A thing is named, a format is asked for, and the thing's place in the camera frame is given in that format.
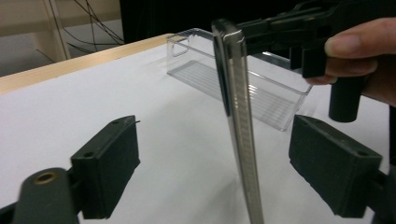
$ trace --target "gray floor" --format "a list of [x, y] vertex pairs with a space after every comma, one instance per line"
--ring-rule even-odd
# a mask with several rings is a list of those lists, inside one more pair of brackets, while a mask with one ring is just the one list
[[[83, 49], [69, 46], [72, 58], [111, 49], [122, 44], [122, 41], [118, 39], [118, 37], [122, 39], [121, 22], [106, 21], [103, 25], [88, 24], [65, 28], [71, 34], [65, 33], [67, 43]], [[95, 46], [93, 42], [105, 45]], [[53, 63], [52, 60], [35, 48], [31, 34], [0, 37], [0, 77], [51, 63]]]

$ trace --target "black handle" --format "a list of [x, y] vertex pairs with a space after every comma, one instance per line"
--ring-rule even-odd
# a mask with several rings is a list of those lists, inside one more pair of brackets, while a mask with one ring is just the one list
[[358, 116], [365, 77], [339, 77], [332, 84], [329, 117], [339, 122], [352, 122]]

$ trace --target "transparent container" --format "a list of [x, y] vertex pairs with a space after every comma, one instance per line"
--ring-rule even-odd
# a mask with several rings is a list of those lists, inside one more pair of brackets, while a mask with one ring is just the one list
[[[190, 29], [167, 37], [167, 74], [220, 101], [221, 90], [213, 49], [213, 35]], [[288, 59], [277, 55], [247, 56], [252, 116], [286, 131], [312, 85]]]

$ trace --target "human hand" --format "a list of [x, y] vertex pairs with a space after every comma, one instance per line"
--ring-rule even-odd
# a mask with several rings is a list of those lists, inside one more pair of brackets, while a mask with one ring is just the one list
[[313, 85], [338, 77], [367, 76], [363, 95], [396, 106], [396, 18], [368, 21], [345, 30], [325, 44], [325, 76], [307, 78]]

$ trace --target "white tabletop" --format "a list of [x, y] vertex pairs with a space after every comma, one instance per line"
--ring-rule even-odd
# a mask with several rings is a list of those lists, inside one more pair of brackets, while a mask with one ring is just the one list
[[[42, 169], [69, 169], [70, 157], [111, 120], [136, 115], [141, 164], [112, 217], [81, 223], [248, 224], [233, 146], [220, 101], [166, 75], [159, 46], [0, 95], [0, 207]], [[328, 122], [384, 156], [388, 106], [362, 97], [358, 119], [328, 119], [329, 86], [317, 86], [298, 112]], [[266, 224], [370, 223], [336, 217], [290, 165], [291, 127], [254, 120]]]

